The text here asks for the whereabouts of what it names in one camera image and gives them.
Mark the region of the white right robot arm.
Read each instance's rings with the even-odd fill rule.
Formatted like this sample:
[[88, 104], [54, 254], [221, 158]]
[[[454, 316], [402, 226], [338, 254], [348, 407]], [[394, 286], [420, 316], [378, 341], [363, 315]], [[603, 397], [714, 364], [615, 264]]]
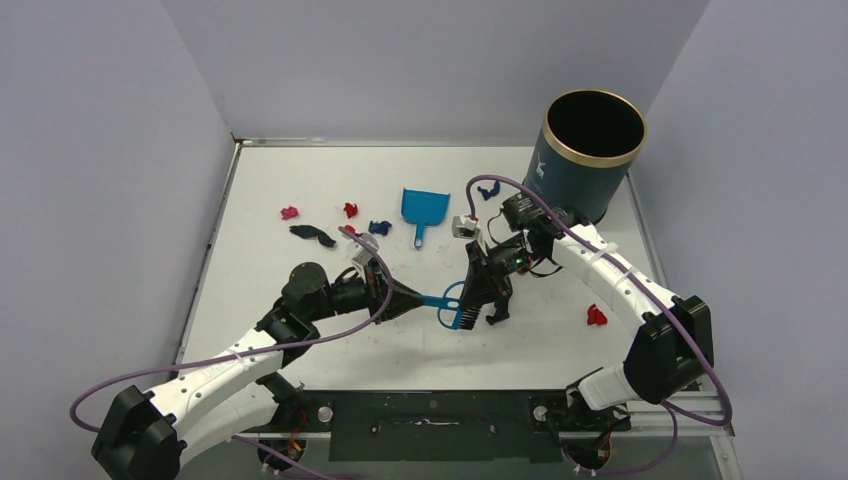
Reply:
[[625, 358], [578, 380], [565, 402], [568, 421], [593, 427], [605, 409], [630, 400], [665, 404], [703, 375], [714, 377], [711, 314], [697, 296], [684, 299], [656, 284], [617, 253], [580, 215], [550, 212], [518, 193], [502, 204], [512, 237], [484, 240], [473, 215], [454, 217], [452, 233], [467, 241], [468, 271], [460, 296], [463, 312], [477, 316], [496, 308], [488, 322], [508, 316], [510, 277], [535, 260], [550, 260], [583, 282], [624, 325], [632, 338]]

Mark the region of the blue hand brush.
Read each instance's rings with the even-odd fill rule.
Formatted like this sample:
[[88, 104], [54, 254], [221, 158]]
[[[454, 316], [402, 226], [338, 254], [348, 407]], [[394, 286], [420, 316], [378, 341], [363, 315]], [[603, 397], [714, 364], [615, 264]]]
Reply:
[[477, 319], [479, 318], [479, 308], [462, 309], [460, 307], [460, 299], [450, 296], [454, 289], [463, 286], [464, 284], [464, 281], [457, 281], [450, 284], [445, 288], [441, 296], [419, 296], [424, 306], [435, 308], [437, 310], [436, 315], [439, 324], [452, 331], [471, 331], [474, 329]]

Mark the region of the blue plastic dustpan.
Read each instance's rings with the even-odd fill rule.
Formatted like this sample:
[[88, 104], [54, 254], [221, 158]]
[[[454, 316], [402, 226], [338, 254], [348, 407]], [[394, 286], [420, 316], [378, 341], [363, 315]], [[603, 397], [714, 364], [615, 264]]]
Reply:
[[419, 250], [428, 227], [440, 225], [448, 212], [450, 195], [404, 188], [401, 198], [401, 216], [415, 226], [413, 247]]

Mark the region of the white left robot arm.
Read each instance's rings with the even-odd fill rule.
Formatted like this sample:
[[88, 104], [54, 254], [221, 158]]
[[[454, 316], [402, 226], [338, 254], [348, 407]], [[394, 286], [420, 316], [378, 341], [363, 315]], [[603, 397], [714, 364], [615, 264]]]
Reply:
[[174, 479], [200, 453], [244, 430], [282, 431], [297, 420], [294, 387], [280, 370], [321, 337], [315, 321], [366, 310], [375, 322], [423, 306], [421, 294], [389, 281], [377, 261], [329, 281], [317, 263], [296, 266], [271, 310], [212, 363], [112, 401], [93, 458], [112, 479]]

